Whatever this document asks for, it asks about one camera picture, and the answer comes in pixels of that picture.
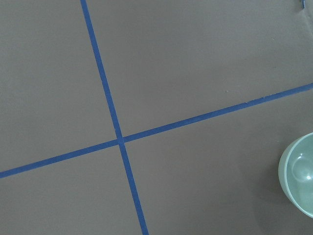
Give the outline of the green bowl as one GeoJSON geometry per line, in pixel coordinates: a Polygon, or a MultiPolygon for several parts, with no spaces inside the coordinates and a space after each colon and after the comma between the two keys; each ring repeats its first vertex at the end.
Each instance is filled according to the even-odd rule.
{"type": "Polygon", "coordinates": [[[280,186],[302,213],[313,216],[313,134],[304,135],[284,150],[278,166],[280,186]]]}

